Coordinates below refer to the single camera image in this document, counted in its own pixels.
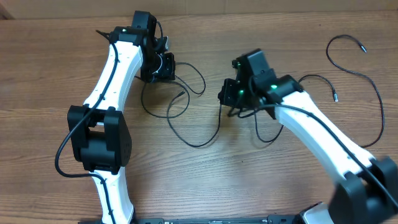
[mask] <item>wall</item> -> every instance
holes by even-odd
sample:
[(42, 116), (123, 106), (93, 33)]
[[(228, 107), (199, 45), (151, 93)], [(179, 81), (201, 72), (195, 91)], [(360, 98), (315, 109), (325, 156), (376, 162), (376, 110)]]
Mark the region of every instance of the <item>wall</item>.
[(398, 0), (0, 0), (15, 19), (397, 9)]

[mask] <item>tabletop surface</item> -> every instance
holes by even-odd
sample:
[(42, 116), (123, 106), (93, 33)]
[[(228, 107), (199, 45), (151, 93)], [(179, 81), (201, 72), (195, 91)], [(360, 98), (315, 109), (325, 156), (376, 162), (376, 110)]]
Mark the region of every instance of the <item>tabletop surface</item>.
[[(67, 179), (54, 168), (59, 144), (68, 133), (70, 105), (82, 105), (93, 91), (108, 56), (108, 43), (95, 29), (128, 26), (132, 17), (0, 21), (0, 223), (76, 223), (101, 217), (93, 180)], [(261, 48), (277, 76), (299, 79), (319, 74), (335, 86), (340, 101), (318, 78), (302, 82), (317, 106), (359, 145), (373, 141), (381, 127), (372, 86), (342, 72), (326, 58), (335, 35), (350, 34), (367, 47), (336, 40), (331, 57), (341, 66), (369, 75), (382, 96), (386, 128), (369, 150), (398, 161), (398, 13), (313, 12), (223, 16), (158, 17), (171, 39), (177, 62), (190, 62), (206, 79), (206, 92), (191, 94), (186, 113), (172, 120), (190, 143), (207, 141), (217, 127), (217, 94), (225, 78), (235, 78), (231, 60)], [(203, 88), (190, 67), (176, 74), (196, 91)], [(132, 137), (127, 184), (139, 218), (263, 217), (297, 213), (328, 202), (333, 184), (312, 153), (288, 129), (276, 142), (260, 142), (254, 118), (229, 118), (208, 146), (192, 148), (179, 140), (165, 119), (141, 106), (143, 83), (135, 80), (124, 116)], [(179, 92), (153, 84), (147, 107), (165, 114)], [(182, 96), (172, 111), (184, 107)], [(273, 138), (280, 124), (259, 114), (259, 131)], [(70, 143), (60, 161), (68, 173), (84, 173)]]

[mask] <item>wooden table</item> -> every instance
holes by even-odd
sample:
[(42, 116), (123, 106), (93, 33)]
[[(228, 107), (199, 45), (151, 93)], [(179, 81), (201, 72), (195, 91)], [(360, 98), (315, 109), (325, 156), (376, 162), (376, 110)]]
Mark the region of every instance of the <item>wooden table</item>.
[[(68, 132), (67, 111), (91, 93), (108, 55), (108, 44), (95, 29), (128, 26), (132, 17), (0, 21), (0, 222), (76, 223), (101, 216), (91, 179), (67, 179), (54, 169), (55, 152)], [(225, 78), (234, 78), (231, 60), (255, 48), (265, 51), (278, 76), (320, 74), (330, 87), (312, 78), (303, 81), (319, 108), (358, 144), (379, 133), (380, 110), (372, 86), (342, 72), (326, 58), (328, 41), (351, 34), (368, 54), (348, 40), (337, 40), (330, 55), (340, 65), (368, 74), (384, 100), (386, 130), (369, 150), (398, 161), (398, 13), (319, 12), (224, 16), (158, 17), (178, 62), (191, 62), (205, 76), (207, 88), (192, 96), (188, 111), (172, 122), (188, 141), (199, 144), (215, 131), (217, 93)], [(176, 74), (194, 89), (203, 85), (189, 67)], [(257, 140), (254, 119), (228, 118), (208, 147), (181, 142), (166, 120), (141, 107), (143, 84), (136, 80), (127, 98), (125, 117), (133, 140), (127, 165), (129, 196), (138, 217), (261, 217), (297, 213), (318, 201), (328, 202), (333, 185), (310, 151), (284, 130), (271, 145)], [(146, 104), (165, 114), (181, 90), (151, 85)], [(181, 109), (185, 99), (176, 104)], [(280, 125), (259, 115), (264, 138)], [(61, 168), (85, 172), (73, 158), (70, 143)]]

